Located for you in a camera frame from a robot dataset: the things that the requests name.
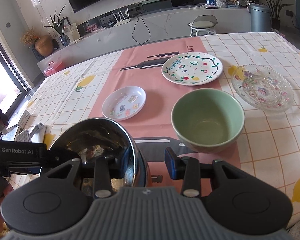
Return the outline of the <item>white wifi router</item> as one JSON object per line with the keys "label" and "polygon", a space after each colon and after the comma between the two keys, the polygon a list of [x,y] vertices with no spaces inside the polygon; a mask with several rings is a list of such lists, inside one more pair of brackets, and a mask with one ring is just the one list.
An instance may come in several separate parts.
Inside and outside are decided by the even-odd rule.
{"label": "white wifi router", "polygon": [[117,11],[112,12],[112,15],[115,18],[115,27],[130,22],[128,8],[126,8],[125,10],[117,9]]}

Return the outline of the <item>clear glass sticker plate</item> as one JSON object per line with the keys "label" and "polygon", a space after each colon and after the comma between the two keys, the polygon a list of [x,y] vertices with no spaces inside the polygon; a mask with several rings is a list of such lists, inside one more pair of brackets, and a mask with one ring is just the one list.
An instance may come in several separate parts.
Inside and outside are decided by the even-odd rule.
{"label": "clear glass sticker plate", "polygon": [[294,103],[291,84],[270,67],[247,64],[231,74],[235,92],[249,105],[270,112],[285,112]]}

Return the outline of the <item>white fruity painted plate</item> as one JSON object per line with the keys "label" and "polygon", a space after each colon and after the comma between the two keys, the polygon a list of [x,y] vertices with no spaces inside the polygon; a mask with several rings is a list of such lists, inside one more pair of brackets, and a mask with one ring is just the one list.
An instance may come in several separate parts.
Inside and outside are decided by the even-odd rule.
{"label": "white fruity painted plate", "polygon": [[187,52],[168,59],[161,68],[168,81],[183,86],[205,85],[219,78],[223,64],[217,57],[203,52]]}

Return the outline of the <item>blue patterned vase plant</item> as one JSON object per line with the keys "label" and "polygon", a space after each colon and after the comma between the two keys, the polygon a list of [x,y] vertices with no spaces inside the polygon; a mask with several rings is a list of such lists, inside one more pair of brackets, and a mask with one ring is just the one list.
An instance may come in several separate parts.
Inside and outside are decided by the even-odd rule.
{"label": "blue patterned vase plant", "polygon": [[65,8],[65,5],[62,7],[62,9],[60,10],[60,12],[58,14],[55,13],[54,16],[50,16],[50,23],[51,24],[50,25],[46,25],[44,27],[45,28],[52,28],[52,29],[54,29],[60,35],[61,44],[64,47],[67,47],[70,44],[70,38],[64,32],[65,17],[61,18],[61,13],[62,13],[62,11],[63,11],[64,8]]}

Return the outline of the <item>green ceramic bowl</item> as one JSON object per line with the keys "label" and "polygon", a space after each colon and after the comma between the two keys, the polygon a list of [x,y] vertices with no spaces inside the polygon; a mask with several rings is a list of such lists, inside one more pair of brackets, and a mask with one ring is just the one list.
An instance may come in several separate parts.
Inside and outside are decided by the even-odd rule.
{"label": "green ceramic bowl", "polygon": [[179,140],[198,153],[218,153],[231,146],[245,124],[242,105],[229,93],[202,88],[182,96],[171,111]]}

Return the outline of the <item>pink storage box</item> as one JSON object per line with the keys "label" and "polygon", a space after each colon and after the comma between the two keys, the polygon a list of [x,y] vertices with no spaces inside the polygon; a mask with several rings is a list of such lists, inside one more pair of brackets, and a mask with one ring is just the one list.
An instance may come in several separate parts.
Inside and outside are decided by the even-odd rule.
{"label": "pink storage box", "polygon": [[48,66],[44,69],[44,75],[50,76],[57,72],[60,72],[65,68],[65,64],[62,61],[51,61],[48,63]]}

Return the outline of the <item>grey trash can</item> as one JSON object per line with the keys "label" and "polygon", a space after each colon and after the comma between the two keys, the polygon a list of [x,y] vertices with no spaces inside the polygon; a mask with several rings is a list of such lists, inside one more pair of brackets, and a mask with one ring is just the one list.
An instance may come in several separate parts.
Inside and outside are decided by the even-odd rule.
{"label": "grey trash can", "polygon": [[251,31],[252,32],[270,32],[271,21],[270,13],[271,10],[262,4],[252,3],[249,7],[251,14]]}

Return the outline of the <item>brown round vase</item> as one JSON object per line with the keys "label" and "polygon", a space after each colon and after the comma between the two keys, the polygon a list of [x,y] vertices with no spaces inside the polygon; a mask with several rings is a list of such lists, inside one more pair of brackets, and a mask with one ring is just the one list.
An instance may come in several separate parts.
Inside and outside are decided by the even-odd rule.
{"label": "brown round vase", "polygon": [[38,53],[44,57],[53,53],[53,42],[49,35],[41,36],[34,45]]}

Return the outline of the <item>small white sticker plate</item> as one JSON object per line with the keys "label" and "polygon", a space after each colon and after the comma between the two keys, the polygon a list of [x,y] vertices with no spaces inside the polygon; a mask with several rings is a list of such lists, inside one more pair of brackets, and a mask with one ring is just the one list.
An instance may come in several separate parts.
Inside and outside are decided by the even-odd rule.
{"label": "small white sticker plate", "polygon": [[137,115],[146,103],[146,92],[138,86],[127,86],[111,93],[102,105],[108,119],[123,121]]}

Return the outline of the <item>grey phone stand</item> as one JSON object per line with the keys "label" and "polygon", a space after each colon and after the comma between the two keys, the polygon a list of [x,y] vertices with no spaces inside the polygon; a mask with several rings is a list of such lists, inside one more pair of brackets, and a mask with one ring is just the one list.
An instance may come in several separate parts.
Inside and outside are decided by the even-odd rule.
{"label": "grey phone stand", "polygon": [[34,142],[42,143],[46,132],[46,126],[41,122],[36,124],[33,128],[25,129],[15,137],[18,142]]}

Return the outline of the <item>blue steel bowl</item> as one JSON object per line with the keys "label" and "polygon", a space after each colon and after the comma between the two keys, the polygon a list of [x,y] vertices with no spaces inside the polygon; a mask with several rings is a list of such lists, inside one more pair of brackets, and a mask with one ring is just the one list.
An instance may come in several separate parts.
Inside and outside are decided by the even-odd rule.
{"label": "blue steel bowl", "polygon": [[49,147],[49,150],[75,152],[87,173],[82,178],[82,191],[93,196],[95,160],[107,161],[114,192],[125,187],[149,185],[148,165],[131,135],[124,127],[107,118],[90,118],[72,125]]}

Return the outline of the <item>lemon checkered tablecloth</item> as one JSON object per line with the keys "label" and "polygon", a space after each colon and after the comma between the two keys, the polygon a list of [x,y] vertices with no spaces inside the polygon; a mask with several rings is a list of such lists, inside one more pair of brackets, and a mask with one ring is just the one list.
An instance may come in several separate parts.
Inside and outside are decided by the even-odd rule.
{"label": "lemon checkered tablecloth", "polygon": [[150,56],[177,51],[203,51],[223,64],[223,74],[208,87],[232,96],[231,76],[236,67],[259,64],[279,72],[294,90],[294,103],[285,113],[267,113],[242,102],[245,127],[236,143],[218,154],[284,192],[293,202],[291,223],[300,220],[300,51],[276,33],[220,34],[181,38],[129,48],[79,63],[47,77],[27,106],[26,128],[45,124],[45,143],[51,145],[70,126],[101,116],[104,100],[113,91],[139,86],[146,103],[122,126],[134,138],[157,138],[157,146],[181,144],[171,125],[175,102],[191,87],[166,80],[159,67],[137,69]]}

